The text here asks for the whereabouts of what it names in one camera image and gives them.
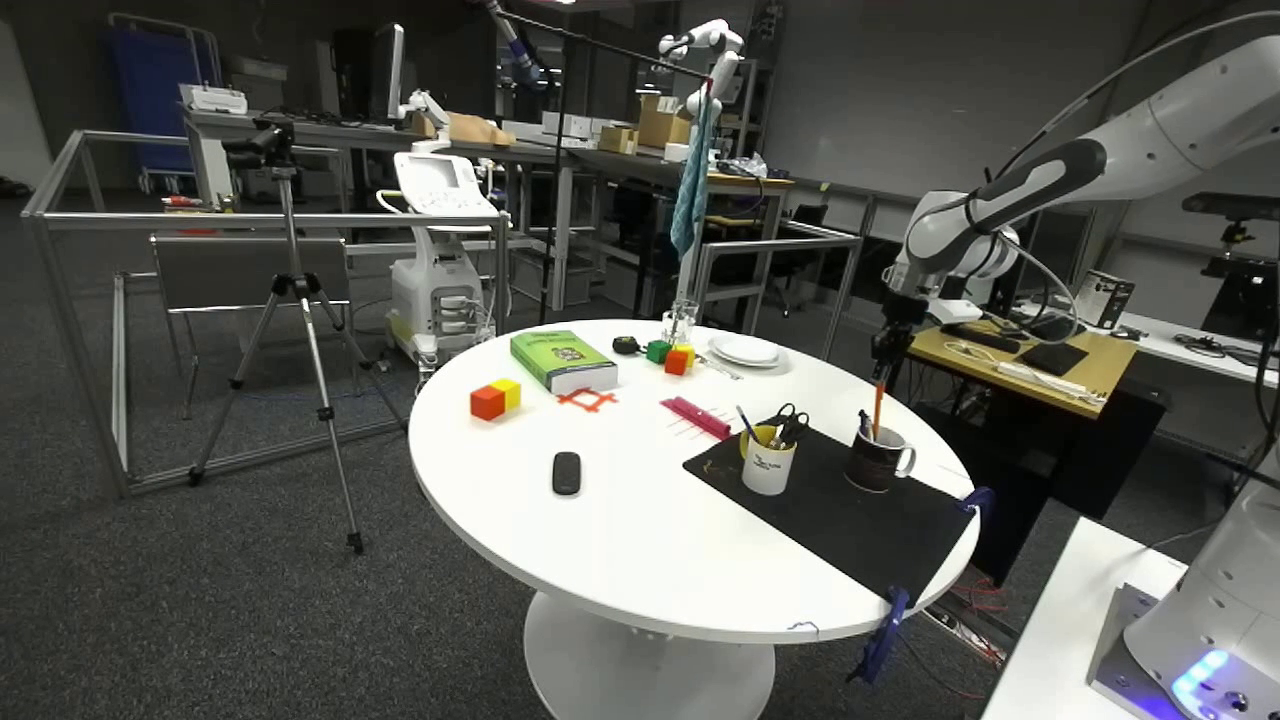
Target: cup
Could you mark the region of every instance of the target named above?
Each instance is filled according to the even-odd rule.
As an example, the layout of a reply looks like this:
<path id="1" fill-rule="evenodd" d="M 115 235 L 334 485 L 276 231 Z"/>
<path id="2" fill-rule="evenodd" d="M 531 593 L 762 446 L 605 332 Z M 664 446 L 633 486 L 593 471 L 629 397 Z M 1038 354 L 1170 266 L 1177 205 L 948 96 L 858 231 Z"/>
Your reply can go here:
<path id="1" fill-rule="evenodd" d="M 745 485 L 757 495 L 790 493 L 796 442 L 776 442 L 776 425 L 757 425 L 752 433 L 745 433 L 741 446 L 745 446 Z"/>
<path id="2" fill-rule="evenodd" d="M 915 465 L 915 446 L 894 433 L 894 427 L 859 427 L 853 446 L 848 446 L 848 465 L 846 465 L 846 481 L 886 495 L 901 476 L 907 476 Z"/>

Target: round white table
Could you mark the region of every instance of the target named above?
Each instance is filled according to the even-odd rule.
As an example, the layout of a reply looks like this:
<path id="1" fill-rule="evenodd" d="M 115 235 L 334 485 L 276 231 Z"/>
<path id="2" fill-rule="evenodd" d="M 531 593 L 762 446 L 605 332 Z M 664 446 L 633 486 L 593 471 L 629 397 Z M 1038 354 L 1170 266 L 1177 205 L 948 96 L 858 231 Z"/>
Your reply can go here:
<path id="1" fill-rule="evenodd" d="M 573 326 L 612 354 L 612 337 L 658 338 L 653 320 L 581 320 Z M 684 397 L 722 418 L 774 416 L 786 400 L 812 427 L 848 440 L 872 384 L 786 348 L 774 369 L 698 363 L 670 375 L 620 354 L 616 404 L 584 413 L 544 390 L 508 348 L 513 337 L 447 358 L 415 397 L 412 466 L 439 520 L 508 574 L 537 587 L 524 660 L 560 720 L 709 720 L 762 717 L 776 676 L 776 644 L 865 636 L 887 605 L 774 524 L 722 495 L 684 461 L 716 434 L 670 413 Z M 524 408 L 475 418 L 467 397 L 517 379 Z M 886 425 L 915 446 L 913 476 L 968 495 L 958 453 L 905 404 Z M 553 456 L 581 453 L 581 493 L 553 493 Z M 975 520 L 961 530 L 915 609 L 964 571 Z"/>

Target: black tray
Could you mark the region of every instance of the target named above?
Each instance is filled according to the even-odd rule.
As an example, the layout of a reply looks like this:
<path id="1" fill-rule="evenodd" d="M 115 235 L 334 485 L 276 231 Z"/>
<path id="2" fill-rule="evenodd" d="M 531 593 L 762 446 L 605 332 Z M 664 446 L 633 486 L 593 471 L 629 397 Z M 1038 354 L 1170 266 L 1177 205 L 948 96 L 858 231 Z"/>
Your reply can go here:
<path id="1" fill-rule="evenodd" d="M 920 481 L 895 481 L 872 495 L 846 481 L 846 461 L 848 442 L 803 427 L 782 495 L 745 486 L 741 434 L 722 440 L 684 466 L 886 600 L 894 587 L 915 600 L 961 538 L 968 512 L 958 495 Z"/>

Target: white plate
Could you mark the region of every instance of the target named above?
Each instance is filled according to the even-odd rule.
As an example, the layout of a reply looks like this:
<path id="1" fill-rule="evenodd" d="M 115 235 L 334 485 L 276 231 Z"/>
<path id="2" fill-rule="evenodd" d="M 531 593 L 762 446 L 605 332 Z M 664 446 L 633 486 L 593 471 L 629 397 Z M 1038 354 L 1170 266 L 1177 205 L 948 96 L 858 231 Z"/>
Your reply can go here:
<path id="1" fill-rule="evenodd" d="M 709 350 L 736 369 L 776 369 L 786 354 L 776 343 L 762 337 L 714 337 Z"/>

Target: metal frame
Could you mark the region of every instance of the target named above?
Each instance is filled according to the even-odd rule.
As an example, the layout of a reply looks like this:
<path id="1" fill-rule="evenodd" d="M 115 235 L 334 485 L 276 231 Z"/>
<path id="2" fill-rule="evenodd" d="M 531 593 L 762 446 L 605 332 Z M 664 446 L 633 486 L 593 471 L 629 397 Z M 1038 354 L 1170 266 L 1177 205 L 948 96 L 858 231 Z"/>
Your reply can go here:
<path id="1" fill-rule="evenodd" d="M 853 231 L 831 231 L 831 226 L 815 226 L 809 225 L 812 235 L 782 235 L 782 238 L 716 238 L 716 244 L 702 244 L 702 261 L 698 261 L 698 282 L 692 282 L 692 303 L 716 303 L 716 298 L 752 298 L 748 307 L 748 332 L 757 332 L 762 325 L 762 303 L 769 291 L 769 270 L 774 270 L 774 257 L 786 253 L 815 253 L 815 246 L 848 246 L 846 270 L 840 270 L 840 289 L 837 289 L 837 303 L 831 303 L 831 320 L 830 320 L 830 337 L 822 354 L 831 354 L 831 338 L 848 303 L 848 282 L 865 246 L 865 235 Z M 757 274 L 752 282 L 731 282 L 731 289 L 714 289 L 714 266 L 722 257 L 757 257 Z"/>
<path id="2" fill-rule="evenodd" d="M 79 390 L 79 404 L 93 416 L 93 434 L 101 446 L 101 461 L 115 476 L 115 493 L 134 486 L 151 486 L 151 485 L 176 485 L 183 481 L 183 466 L 161 466 L 141 476 L 130 456 L 130 279 L 113 279 L 113 390 L 107 400 L 93 384 L 93 363 L 89 363 L 89 343 L 83 343 L 83 325 L 72 307 L 70 274 L 59 246 L 52 244 L 58 231 L 122 231 L 122 226 L 141 226 L 141 231 L 179 231 L 179 226 L 219 226 L 219 231 L 282 231 L 286 212 L 107 212 L 93 142 L 172 142 L 190 149 L 183 136 L 151 136 L 151 133 L 113 133 L 113 126 L 77 126 L 65 149 L 58 150 L 52 166 L 37 185 L 32 198 L 24 205 L 24 235 L 32 238 L 50 289 L 50 303 L 59 326 L 59 338 L 72 358 L 72 384 Z M 83 173 L 83 187 L 93 198 L 93 212 L 65 212 L 59 198 L 70 193 L 72 173 Z M 498 244 L 498 294 L 506 307 L 513 307 L 513 289 L 508 289 L 508 215 L 492 220 L 471 220 L 471 215 L 394 215 L 394 212 L 295 212 L 295 226 L 308 231 L 353 231 L 353 226 L 415 226 L 415 225 L 488 225 L 492 244 Z M 346 440 L 367 440 L 385 434 L 396 425 L 348 433 Z M 218 471 L 237 471 L 237 466 L 258 466 L 270 461 L 287 461 L 323 446 L 330 440 L 308 440 L 308 442 L 287 442 L 287 446 L 270 446 L 270 453 L 250 453 L 250 456 L 226 456 L 207 465 L 207 476 Z"/>

